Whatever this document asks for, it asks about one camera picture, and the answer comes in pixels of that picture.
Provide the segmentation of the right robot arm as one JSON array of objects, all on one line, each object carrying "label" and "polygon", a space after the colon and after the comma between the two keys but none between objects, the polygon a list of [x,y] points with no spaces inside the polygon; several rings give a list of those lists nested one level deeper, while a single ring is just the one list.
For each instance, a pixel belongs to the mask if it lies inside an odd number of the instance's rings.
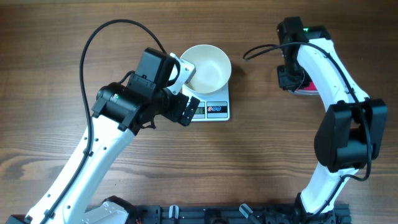
[{"label": "right robot arm", "polygon": [[277,35],[285,62],[277,68],[279,86],[295,92],[314,84],[326,111],[314,139],[318,164],[298,196],[302,221],[322,221],[358,170],[366,169],[362,180],[369,177],[381,148],[387,106],[357,86],[324,26],[305,27],[299,17],[286,17]]}]

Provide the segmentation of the pink measuring scoop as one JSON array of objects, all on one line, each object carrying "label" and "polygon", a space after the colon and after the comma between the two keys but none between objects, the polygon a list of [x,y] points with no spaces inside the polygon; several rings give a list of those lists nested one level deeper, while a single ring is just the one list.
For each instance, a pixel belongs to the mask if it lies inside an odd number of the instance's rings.
[{"label": "pink measuring scoop", "polygon": [[306,87],[301,86],[299,89],[301,89],[301,90],[316,90],[317,91],[317,88],[313,82],[310,82],[308,84],[308,86],[306,86]]}]

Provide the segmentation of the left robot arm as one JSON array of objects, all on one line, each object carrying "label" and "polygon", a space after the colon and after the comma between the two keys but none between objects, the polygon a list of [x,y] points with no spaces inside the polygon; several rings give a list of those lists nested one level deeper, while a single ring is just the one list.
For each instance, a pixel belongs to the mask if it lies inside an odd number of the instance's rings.
[{"label": "left robot arm", "polygon": [[71,158],[47,193],[26,215],[8,223],[135,223],[135,206],[112,196],[88,210],[94,192],[119,154],[141,129],[155,128],[154,117],[188,126],[199,100],[181,93],[196,72],[175,54],[145,49],[127,84],[102,87],[88,116],[88,126]]}]

